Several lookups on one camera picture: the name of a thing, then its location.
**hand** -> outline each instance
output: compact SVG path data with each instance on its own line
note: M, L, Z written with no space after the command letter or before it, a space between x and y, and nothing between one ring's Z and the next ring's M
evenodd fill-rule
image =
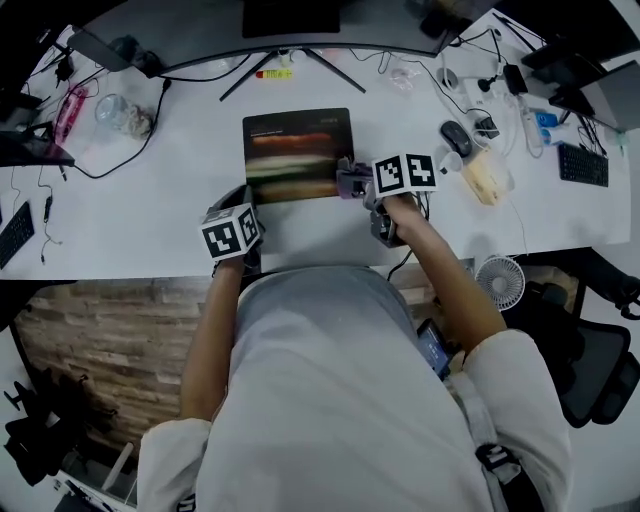
M407 234L426 222L411 194L385 197L382 204L398 225L398 236L405 242Z

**white sleeve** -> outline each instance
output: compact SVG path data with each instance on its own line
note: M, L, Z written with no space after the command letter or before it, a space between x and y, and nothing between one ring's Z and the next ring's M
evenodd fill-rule
M162 423L143 436L139 512L175 512L181 502L195 502L196 478L210 430L210 421L191 418Z
M533 340L505 331L478 345L464 371L493 420L498 441L518 456L545 510L564 510L572 478L569 429Z

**keyboard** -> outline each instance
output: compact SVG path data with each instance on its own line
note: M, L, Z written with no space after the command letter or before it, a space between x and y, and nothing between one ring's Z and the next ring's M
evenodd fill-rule
M15 256L34 235L29 203L24 203L0 233L0 269Z
M609 160L571 144L558 146L560 179L609 186Z

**smartphone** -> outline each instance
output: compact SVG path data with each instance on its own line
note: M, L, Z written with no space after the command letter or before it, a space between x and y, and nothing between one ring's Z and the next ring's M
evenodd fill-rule
M449 363L456 355L455 347L448 343L430 318L418 328L418 351L440 380L449 375Z

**white fan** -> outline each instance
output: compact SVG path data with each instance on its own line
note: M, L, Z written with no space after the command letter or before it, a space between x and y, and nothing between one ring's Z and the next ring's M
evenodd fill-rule
M476 272L476 281L500 311L512 308L524 293L524 273L506 256L493 256Z

